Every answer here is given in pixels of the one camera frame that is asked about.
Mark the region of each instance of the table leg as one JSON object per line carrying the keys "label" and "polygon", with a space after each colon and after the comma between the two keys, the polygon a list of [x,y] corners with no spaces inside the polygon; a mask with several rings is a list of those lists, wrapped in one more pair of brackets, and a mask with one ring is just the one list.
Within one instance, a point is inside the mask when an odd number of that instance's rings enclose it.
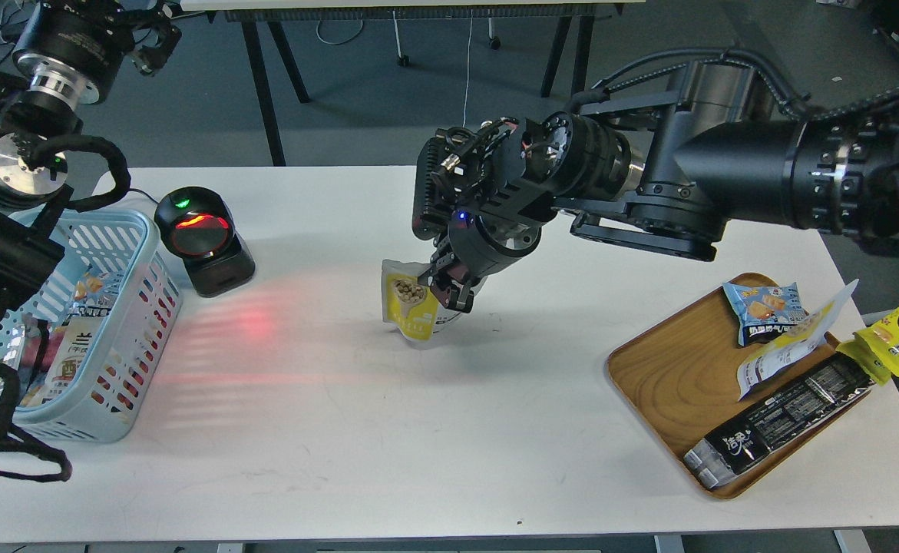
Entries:
{"label": "table leg", "polygon": [[306,84],[302,82],[302,74],[299,73],[299,66],[296,65],[296,59],[292,56],[292,47],[285,38],[281,22],[268,22],[268,31],[271,31],[271,38],[274,39],[278,55],[282,57],[282,63],[285,64],[285,71],[289,74],[289,80],[292,81],[292,88],[296,91],[299,104],[308,104],[309,94],[306,92]]}
{"label": "table leg", "polygon": [[259,31],[253,22],[241,22],[241,32],[245,35],[245,47],[248,48],[248,61],[252,65],[252,78],[255,80],[255,92],[259,97],[259,108],[262,109],[262,122],[266,129],[268,151],[274,167],[285,167],[285,153],[282,151],[282,137],[278,134],[278,120],[275,118],[275,105],[271,99],[271,87],[268,85],[268,74],[262,56],[262,42]]}
{"label": "table leg", "polygon": [[866,535],[857,528],[849,528],[844,531],[835,531],[835,540],[838,540],[838,548],[841,553],[871,553]]}
{"label": "table leg", "polygon": [[579,36],[575,45],[575,66],[572,70],[572,92],[586,90],[586,70],[589,69],[589,49],[593,43],[593,23],[596,18],[583,15],[579,18]]}
{"label": "table leg", "polygon": [[653,545],[657,553],[685,553],[685,545],[680,535],[655,535]]}
{"label": "table leg", "polygon": [[541,81],[542,98],[551,96],[551,85],[555,83],[555,73],[558,72],[558,62],[562,59],[562,49],[565,47],[565,38],[569,34],[569,25],[572,25],[571,15],[558,18],[558,25],[555,25],[555,38],[551,39],[548,66],[544,68],[544,80]]}

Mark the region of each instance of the product in basket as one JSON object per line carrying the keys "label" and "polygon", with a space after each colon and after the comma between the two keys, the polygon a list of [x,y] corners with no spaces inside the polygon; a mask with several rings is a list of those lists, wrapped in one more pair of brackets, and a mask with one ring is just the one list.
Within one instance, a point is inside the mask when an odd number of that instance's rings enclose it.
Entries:
{"label": "product in basket", "polygon": [[797,283],[790,286],[740,286],[723,283],[722,290],[739,319],[740,346],[767,343],[807,317]]}
{"label": "product in basket", "polygon": [[42,406],[43,403],[57,399],[70,388],[103,322],[102,317],[78,316],[67,319],[64,325],[54,329],[53,334],[60,335],[56,354],[45,376],[37,378],[35,386],[27,392],[27,398],[21,402],[22,406]]}
{"label": "product in basket", "polygon": [[67,315],[69,317],[107,317],[118,300],[125,272],[99,273],[92,267],[81,276],[74,286],[74,299]]}

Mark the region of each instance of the wooden tray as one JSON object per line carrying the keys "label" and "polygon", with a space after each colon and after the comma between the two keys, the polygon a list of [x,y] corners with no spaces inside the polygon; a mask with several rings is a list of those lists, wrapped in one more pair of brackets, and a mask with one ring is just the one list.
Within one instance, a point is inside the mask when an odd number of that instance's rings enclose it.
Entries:
{"label": "wooden tray", "polygon": [[[776,286],[768,277],[757,273],[740,274],[731,283]],[[738,328],[729,301],[720,287],[655,328],[623,344],[606,361],[614,384],[630,400],[636,412],[666,445],[687,475],[691,472],[682,458],[705,434],[759,399],[771,395],[784,382],[831,356],[838,345],[834,336],[825,335],[828,343],[757,385],[740,402],[736,368],[747,356],[761,349],[762,344],[739,347],[736,342]],[[842,409],[820,427],[773,452],[729,484],[708,490],[694,475],[691,475],[692,482],[712,497],[736,497],[846,410]]]}

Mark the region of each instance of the desk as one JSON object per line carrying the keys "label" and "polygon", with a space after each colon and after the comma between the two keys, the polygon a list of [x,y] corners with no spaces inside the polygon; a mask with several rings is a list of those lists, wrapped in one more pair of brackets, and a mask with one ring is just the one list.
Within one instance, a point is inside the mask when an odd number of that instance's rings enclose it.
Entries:
{"label": "desk", "polygon": [[[414,175],[134,169],[157,197],[221,193],[256,279],[208,300],[188,291],[128,437],[57,442],[74,463],[66,483],[0,479],[0,542],[899,525],[894,386],[722,502],[604,371],[612,349],[745,270],[797,280],[818,307],[842,282],[815,232],[732,223],[717,261],[700,263],[587,242],[559,217],[534,255],[488,279],[473,313],[410,346],[380,322],[379,281],[383,258],[431,252],[410,231]],[[860,325],[849,304],[832,332]]]}
{"label": "desk", "polygon": [[[626,3],[645,2],[646,0],[607,0],[606,4],[614,4],[621,12]],[[278,50],[286,73],[292,83],[296,98],[300,104],[308,104],[309,92],[299,73],[299,66],[292,53],[281,21],[316,21],[316,20],[382,20],[394,21],[395,40],[398,45],[399,65],[408,65],[408,56],[401,50],[398,35],[400,18],[499,18],[499,17],[533,17],[533,15],[554,15],[558,17],[555,35],[552,38],[544,78],[541,82],[540,95],[550,97],[554,84],[558,62],[568,36],[572,17],[579,15],[579,32],[576,39],[576,54],[573,65],[572,87],[570,94],[582,91],[586,84],[586,69],[589,66],[590,43],[593,40],[593,21],[597,4],[589,0],[538,0],[534,4],[516,4],[514,0],[488,0],[475,5],[467,0],[183,0],[181,7],[188,11],[217,10],[226,11],[228,21],[239,22],[245,39],[246,50],[259,109],[262,111],[262,122],[268,151],[275,167],[284,167],[285,153],[282,139],[278,134],[278,118],[275,115],[271,87],[262,42],[257,34],[257,22],[267,22],[275,47]]]}

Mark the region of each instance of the snack package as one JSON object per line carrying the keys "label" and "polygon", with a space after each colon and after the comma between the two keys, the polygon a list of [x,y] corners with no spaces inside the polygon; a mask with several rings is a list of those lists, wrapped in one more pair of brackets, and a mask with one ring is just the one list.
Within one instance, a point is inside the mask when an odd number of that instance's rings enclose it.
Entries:
{"label": "snack package", "polygon": [[706,434],[684,455],[685,465],[706,489],[730,483],[820,428],[871,384],[855,361],[831,355]]}
{"label": "snack package", "polygon": [[740,346],[767,343],[807,317],[797,294],[790,286],[740,286],[722,283],[725,297],[739,319]]}
{"label": "snack package", "polygon": [[427,263],[382,261],[382,319],[413,342],[427,342],[462,315],[442,307],[428,287],[418,282],[427,269]]}
{"label": "snack package", "polygon": [[56,355],[45,377],[36,378],[35,384],[27,391],[21,406],[42,406],[43,403],[57,399],[70,388],[74,377],[84,365],[84,358],[94,343],[94,335],[103,322],[102,317],[72,317],[53,330],[50,342],[53,342],[55,335],[60,335]]}
{"label": "snack package", "polygon": [[880,384],[891,376],[899,376],[899,308],[869,328],[858,330],[853,343],[842,346],[844,349],[839,349],[858,361]]}
{"label": "snack package", "polygon": [[858,284],[857,280],[846,284],[845,288],[836,293],[835,297],[820,310],[811,313],[793,329],[776,337],[773,342],[761,347],[757,353],[743,361],[736,372],[739,398],[745,398],[753,386],[771,378],[787,365],[803,359],[825,343],[825,333],[831,328],[832,323],[835,323],[842,306],[849,297],[852,297]]}
{"label": "snack package", "polygon": [[68,317],[107,317],[118,300],[125,270],[114,273],[92,273],[91,267],[74,286],[74,302]]}

